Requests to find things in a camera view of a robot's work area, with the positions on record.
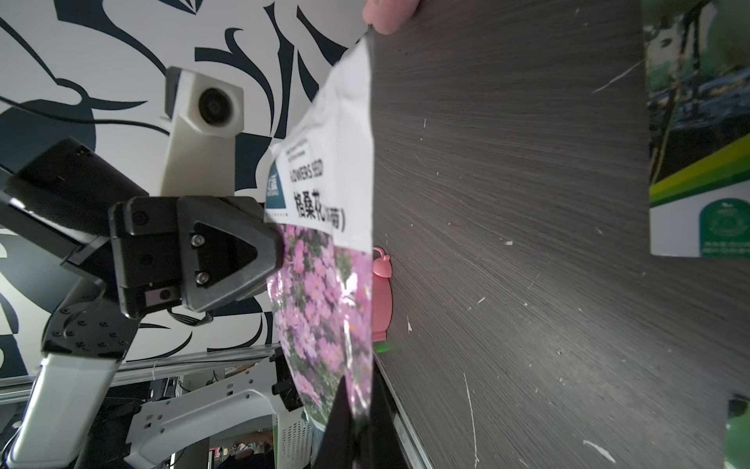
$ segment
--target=camera lens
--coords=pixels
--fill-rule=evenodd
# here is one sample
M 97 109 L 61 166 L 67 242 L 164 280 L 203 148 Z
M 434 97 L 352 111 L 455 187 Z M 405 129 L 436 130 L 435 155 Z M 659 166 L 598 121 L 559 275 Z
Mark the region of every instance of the camera lens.
M 200 95 L 198 110 L 210 125 L 222 125 L 232 117 L 232 103 L 223 92 L 209 88 Z

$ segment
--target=dark wooden table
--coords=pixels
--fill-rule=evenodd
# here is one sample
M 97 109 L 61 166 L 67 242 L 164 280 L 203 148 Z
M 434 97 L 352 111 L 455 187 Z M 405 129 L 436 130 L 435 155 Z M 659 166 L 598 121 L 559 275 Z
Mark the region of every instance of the dark wooden table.
M 750 264 L 649 253 L 643 65 L 593 93 L 638 4 L 423 0 L 376 40 L 382 360 L 435 468 L 475 463 L 464 375 L 477 467 L 722 467 Z

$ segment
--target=pink toy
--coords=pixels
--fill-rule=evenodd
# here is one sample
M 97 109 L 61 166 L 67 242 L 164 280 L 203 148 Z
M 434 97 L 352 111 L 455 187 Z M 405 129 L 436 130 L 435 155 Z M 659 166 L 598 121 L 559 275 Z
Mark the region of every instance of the pink toy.
M 392 35 L 417 9 L 419 0 L 367 0 L 362 18 L 382 35 Z
M 381 248 L 373 248 L 380 257 L 373 260 L 373 342 L 386 339 L 386 331 L 393 317 L 393 296 L 391 295 L 391 256 Z

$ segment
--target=pink cosmos flower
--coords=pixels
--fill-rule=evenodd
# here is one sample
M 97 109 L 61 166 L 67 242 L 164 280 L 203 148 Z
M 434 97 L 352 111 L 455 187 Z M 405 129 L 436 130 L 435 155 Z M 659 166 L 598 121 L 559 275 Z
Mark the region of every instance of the pink cosmos flower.
M 297 391 L 309 395 L 315 405 L 320 405 L 320 397 L 315 392 L 312 383 L 302 373 L 294 374 L 294 384 L 297 386 Z
M 315 269 L 315 275 L 318 277 L 323 278 L 326 276 L 326 266 L 323 265 L 321 259 L 315 259 L 313 262 L 313 269 Z
M 297 240 L 297 244 L 294 247 L 292 268 L 298 274 L 301 274 L 305 270 L 305 243 L 301 239 Z
M 310 325 L 305 316 L 300 316 L 297 325 L 294 328 L 294 333 L 297 337 L 304 337 L 310 333 Z
M 318 317 L 322 320 L 327 320 L 331 317 L 331 306 L 327 301 L 323 300 L 315 304 L 315 309 Z
M 357 274 L 357 284 L 365 285 L 368 282 L 367 279 L 372 278 L 373 274 L 373 260 L 372 257 L 366 253 L 352 254 L 352 271 Z
M 279 344 L 281 344 L 281 350 L 289 356 L 292 352 L 292 349 L 289 346 L 289 339 L 287 338 L 287 333 L 284 332 L 284 334 L 279 334 Z
M 349 332 L 352 336 L 365 343 L 372 341 L 372 326 L 365 322 L 364 315 L 349 305 L 341 305 L 340 309 L 343 317 L 349 321 Z
M 338 287 L 338 275 L 336 274 L 336 269 L 333 267 L 329 267 L 325 270 L 325 284 L 328 285 L 328 287 Z
M 318 353 L 315 350 L 315 335 L 308 329 L 307 334 L 303 335 L 300 339 L 304 352 L 310 359 L 316 359 Z
M 318 313 L 317 305 L 314 303 L 308 303 L 304 306 L 304 315 L 307 318 L 307 323 L 312 327 L 320 325 L 320 314 Z
M 328 369 L 333 372 L 338 371 L 344 361 L 344 352 L 341 350 L 341 346 L 329 344 L 324 338 L 321 338 L 318 339 L 318 350 Z
M 286 324 L 289 328 L 296 328 L 302 318 L 302 312 L 296 306 L 286 307 L 286 314 L 284 315 Z
M 279 280 L 277 275 L 273 275 L 268 281 L 268 294 L 271 298 L 279 297 Z
M 323 292 L 325 299 L 333 304 L 338 303 L 341 300 L 341 289 L 340 288 L 327 288 Z
M 289 249 L 294 234 L 294 227 L 292 225 L 286 225 L 286 227 L 279 225 L 277 231 L 281 234 L 283 239 L 283 258 L 284 260 L 287 260 L 289 258 Z
M 287 333 L 287 317 L 284 311 L 276 311 L 274 313 L 274 325 L 276 326 L 276 332 L 281 337 Z
M 279 271 L 277 277 L 280 278 L 283 294 L 286 296 L 290 296 L 292 293 L 292 273 L 288 268 L 284 267 L 281 269 L 281 271 Z
M 333 267 L 336 265 L 335 259 L 333 257 L 333 242 L 329 242 L 327 247 L 321 248 L 320 260 L 326 267 Z
M 302 341 L 299 336 L 296 336 L 294 338 L 294 351 L 297 353 L 297 356 L 301 359 L 305 359 L 305 346 L 302 345 Z
M 304 292 L 310 297 L 310 301 L 317 303 L 323 300 L 323 291 L 325 288 L 323 279 L 315 275 L 314 272 L 309 272 L 304 277 Z
M 360 284 L 357 286 L 357 290 L 354 292 L 354 300 L 357 301 L 360 311 L 365 310 L 365 306 L 370 304 L 372 296 L 372 290 L 366 286 Z

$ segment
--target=black cable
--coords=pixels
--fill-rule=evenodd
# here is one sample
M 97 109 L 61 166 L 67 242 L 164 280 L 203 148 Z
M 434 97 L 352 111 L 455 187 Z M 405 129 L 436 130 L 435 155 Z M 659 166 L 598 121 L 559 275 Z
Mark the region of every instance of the black cable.
M 53 119 L 61 122 L 70 122 L 71 124 L 119 124 L 119 125 L 132 125 L 134 127 L 150 128 L 153 131 L 161 132 L 164 135 L 169 135 L 169 131 L 164 130 L 158 125 L 146 124 L 145 122 L 137 121 L 123 121 L 120 119 L 74 119 L 72 117 L 56 116 L 55 114 L 45 113 L 44 111 L 37 111 L 31 107 L 24 106 L 21 103 L 17 103 L 11 99 L 0 96 L 0 101 L 6 103 L 9 106 L 15 107 L 16 109 L 26 111 L 29 114 L 35 116 L 44 117 L 46 119 Z
M 186 324 L 190 327 L 198 327 L 198 326 L 202 326 L 204 324 L 208 324 L 214 321 L 213 310 L 208 310 L 205 313 L 203 313 L 205 316 L 203 316 L 201 319 L 196 319 L 195 317 L 187 316 L 186 314 L 179 314 L 179 313 L 172 312 L 171 308 L 167 308 L 166 312 L 169 313 L 172 319 L 180 323 Z
M 186 450 L 186 449 L 187 449 L 187 448 L 183 448 L 183 449 L 182 449 L 182 452 L 180 453 L 180 455 L 179 455 L 179 456 L 177 456 L 177 458 L 175 458 L 175 461 L 174 461 L 174 462 L 173 462 L 172 464 L 170 464 L 170 465 L 169 465 L 170 469 L 171 469 L 171 467 L 173 467 L 173 466 L 174 466 L 175 464 L 177 464 L 177 461 L 179 461 L 179 460 L 180 460 L 180 458 L 182 457 L 182 455 L 184 455 L 184 454 L 185 454 L 185 450 Z
M 146 402 L 143 399 L 138 399 L 138 398 L 121 398 L 121 397 L 116 397 L 116 396 L 113 396 L 113 395 L 105 395 L 104 398 L 105 399 L 120 399 L 120 400 L 123 400 L 123 401 L 136 401 L 136 402 L 139 402 L 140 404 L 144 404 Z

